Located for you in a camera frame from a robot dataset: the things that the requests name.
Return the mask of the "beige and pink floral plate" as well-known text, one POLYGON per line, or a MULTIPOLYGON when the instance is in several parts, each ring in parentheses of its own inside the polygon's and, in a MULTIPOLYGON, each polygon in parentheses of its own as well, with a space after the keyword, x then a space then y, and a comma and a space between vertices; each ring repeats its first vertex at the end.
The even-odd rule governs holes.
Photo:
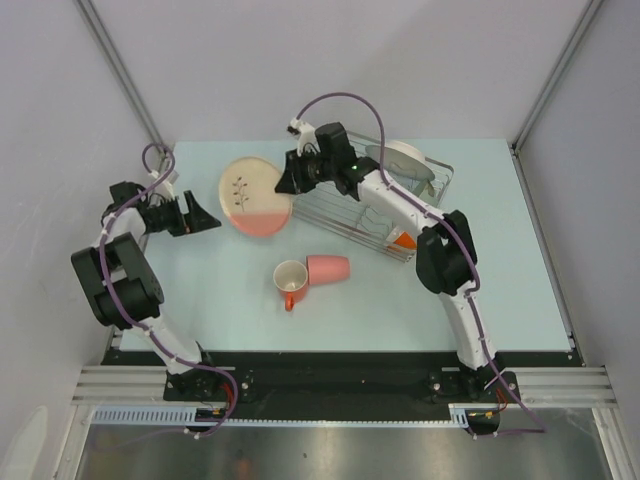
POLYGON ((231 162, 220 177, 221 208, 231 224, 253 237, 271 237, 289 222, 291 197, 275 192, 281 171, 261 157, 247 156, 231 162))

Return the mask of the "metal wire dish rack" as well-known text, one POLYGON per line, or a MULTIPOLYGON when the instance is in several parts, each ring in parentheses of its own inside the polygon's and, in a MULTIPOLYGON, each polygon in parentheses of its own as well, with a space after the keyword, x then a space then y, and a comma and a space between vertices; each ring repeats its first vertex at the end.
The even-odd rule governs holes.
MULTIPOLYGON (((367 156, 365 147, 380 143, 355 132, 348 134, 356 155, 367 156)), ((426 163, 435 173, 432 182, 439 207, 454 176, 454 168, 448 164, 426 157, 426 163)), ((386 170, 388 179, 403 187, 415 197, 416 187, 421 182, 386 170)), ((374 251, 384 253, 401 262, 409 261, 415 251, 398 252, 387 248, 387 237, 399 227, 414 237, 416 227, 422 224, 423 214, 408 204, 397 193, 390 191, 378 171, 363 183, 359 199, 343 196, 332 182, 320 183, 309 193, 297 196, 293 202, 293 213, 304 221, 330 230, 374 251)))

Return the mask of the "pink plastic cup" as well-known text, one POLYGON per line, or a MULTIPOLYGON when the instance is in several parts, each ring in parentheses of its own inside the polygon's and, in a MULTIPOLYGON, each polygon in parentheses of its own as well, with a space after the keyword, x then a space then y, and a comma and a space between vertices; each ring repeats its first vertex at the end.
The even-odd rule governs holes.
POLYGON ((311 286, 344 281, 350 277, 351 267, 347 257, 336 255, 309 255, 306 267, 311 286))

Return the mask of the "large white grey-rimmed plate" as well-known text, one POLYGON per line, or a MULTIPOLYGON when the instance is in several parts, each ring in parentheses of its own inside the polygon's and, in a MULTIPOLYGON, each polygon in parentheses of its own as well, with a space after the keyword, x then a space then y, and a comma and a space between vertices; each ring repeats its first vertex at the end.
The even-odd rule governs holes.
POLYGON ((428 167, 425 155, 409 144, 392 140, 384 147, 379 144, 367 145, 365 152, 377 162, 383 161, 384 168, 396 175, 419 181, 435 179, 435 173, 428 167))

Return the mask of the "white and orange bowl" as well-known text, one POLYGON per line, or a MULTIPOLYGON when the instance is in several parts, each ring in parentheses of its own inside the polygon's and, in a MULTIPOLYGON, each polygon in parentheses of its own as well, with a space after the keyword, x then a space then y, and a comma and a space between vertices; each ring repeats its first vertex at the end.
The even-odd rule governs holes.
POLYGON ((395 227, 388 235, 387 248, 398 252, 415 251, 416 242, 411 235, 402 231, 399 227, 395 227))

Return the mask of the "green bowl brown rim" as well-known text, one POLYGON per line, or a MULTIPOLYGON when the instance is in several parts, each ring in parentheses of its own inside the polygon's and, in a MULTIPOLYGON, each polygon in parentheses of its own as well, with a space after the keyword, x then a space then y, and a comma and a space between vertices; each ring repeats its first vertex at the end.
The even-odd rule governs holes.
POLYGON ((433 207, 438 206, 438 199, 435 191, 435 187, 429 179, 421 181, 416 187, 414 193, 416 196, 433 207))

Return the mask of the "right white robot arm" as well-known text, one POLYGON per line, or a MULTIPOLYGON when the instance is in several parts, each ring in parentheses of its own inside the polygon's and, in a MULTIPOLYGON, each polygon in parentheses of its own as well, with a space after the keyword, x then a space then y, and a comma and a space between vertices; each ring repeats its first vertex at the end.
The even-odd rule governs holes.
POLYGON ((480 278, 477 254, 466 216, 445 213, 412 194, 387 172, 384 155, 377 160, 360 156, 339 122, 311 126, 293 119, 287 131, 297 147, 285 153, 285 170, 275 187, 283 194, 302 195, 325 182, 390 218, 410 234, 417 246, 416 275, 438 295, 457 346, 463 393, 484 401, 498 385, 500 369, 490 345, 476 296, 480 278))

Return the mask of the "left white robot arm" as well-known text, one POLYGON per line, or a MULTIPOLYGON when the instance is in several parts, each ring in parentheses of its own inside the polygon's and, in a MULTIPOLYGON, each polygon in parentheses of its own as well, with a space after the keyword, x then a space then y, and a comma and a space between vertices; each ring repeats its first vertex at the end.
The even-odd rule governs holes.
POLYGON ((210 399, 222 386, 221 375, 211 369, 211 358, 198 342, 175 332, 162 312, 164 293, 140 242, 152 233, 181 237, 218 228, 221 222, 189 190, 184 192, 186 212, 176 198, 154 203, 134 182, 112 185, 110 194, 98 240, 71 255, 89 306, 100 324, 130 330, 147 342, 165 364, 176 393, 210 399))

